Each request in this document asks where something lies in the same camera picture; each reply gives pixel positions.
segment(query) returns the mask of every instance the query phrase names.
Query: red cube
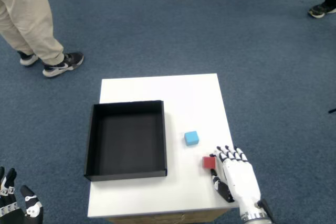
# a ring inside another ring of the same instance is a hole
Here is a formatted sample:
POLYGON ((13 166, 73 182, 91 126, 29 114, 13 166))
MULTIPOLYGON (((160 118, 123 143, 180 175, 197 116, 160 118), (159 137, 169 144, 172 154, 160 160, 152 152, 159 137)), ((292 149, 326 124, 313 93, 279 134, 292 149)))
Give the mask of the red cube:
POLYGON ((203 157, 203 168, 216 169, 216 158, 215 157, 203 157))

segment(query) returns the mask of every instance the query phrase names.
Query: white robotic hand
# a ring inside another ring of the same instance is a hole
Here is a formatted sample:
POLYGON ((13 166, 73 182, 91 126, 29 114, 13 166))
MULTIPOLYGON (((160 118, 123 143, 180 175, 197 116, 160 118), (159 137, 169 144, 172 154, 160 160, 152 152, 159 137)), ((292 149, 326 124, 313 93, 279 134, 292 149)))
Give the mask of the white robotic hand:
POLYGON ((223 165, 225 176, 221 181, 217 172, 211 170, 215 189, 228 202, 238 202, 242 220, 244 222, 269 220, 269 223, 272 223, 273 217, 266 201, 260 200, 260 189, 253 167, 241 149, 237 147, 232 149, 229 146, 217 147, 210 156, 218 158, 219 163, 223 165))

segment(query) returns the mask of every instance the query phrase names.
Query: sneaker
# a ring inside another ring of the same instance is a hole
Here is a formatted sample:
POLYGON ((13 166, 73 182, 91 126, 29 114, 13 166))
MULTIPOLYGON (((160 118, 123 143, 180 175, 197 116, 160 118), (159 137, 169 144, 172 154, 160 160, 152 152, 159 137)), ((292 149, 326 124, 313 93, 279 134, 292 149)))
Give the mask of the sneaker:
POLYGON ((64 54, 64 60, 57 65, 44 64, 43 75, 45 77, 55 77, 65 71, 74 70, 82 64, 84 55, 81 52, 72 52, 70 54, 64 54))
POLYGON ((336 6, 328 6, 326 3, 314 6, 308 11, 314 18, 323 18, 326 14, 336 13, 336 6))
POLYGON ((38 57, 35 54, 26 55, 24 52, 21 51, 18 51, 18 53, 21 57, 20 63, 25 67, 31 66, 38 60, 38 57))

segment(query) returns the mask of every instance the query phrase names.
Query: cardboard box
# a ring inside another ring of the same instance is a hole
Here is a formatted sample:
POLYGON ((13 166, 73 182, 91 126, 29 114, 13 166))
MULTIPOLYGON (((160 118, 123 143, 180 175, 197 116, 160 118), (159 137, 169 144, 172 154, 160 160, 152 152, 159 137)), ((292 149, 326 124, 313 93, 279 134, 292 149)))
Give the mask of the cardboard box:
POLYGON ((87 146, 90 181, 167 176, 163 101, 95 104, 87 146))

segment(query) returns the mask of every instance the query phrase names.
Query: beige pants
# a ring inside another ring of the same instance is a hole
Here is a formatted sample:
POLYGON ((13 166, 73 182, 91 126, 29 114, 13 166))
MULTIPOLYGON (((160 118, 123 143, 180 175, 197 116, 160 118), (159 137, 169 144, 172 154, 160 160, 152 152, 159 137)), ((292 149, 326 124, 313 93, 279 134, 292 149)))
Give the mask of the beige pants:
POLYGON ((63 46, 53 29, 48 0, 0 0, 0 34, 15 50, 49 65, 61 63, 63 46))

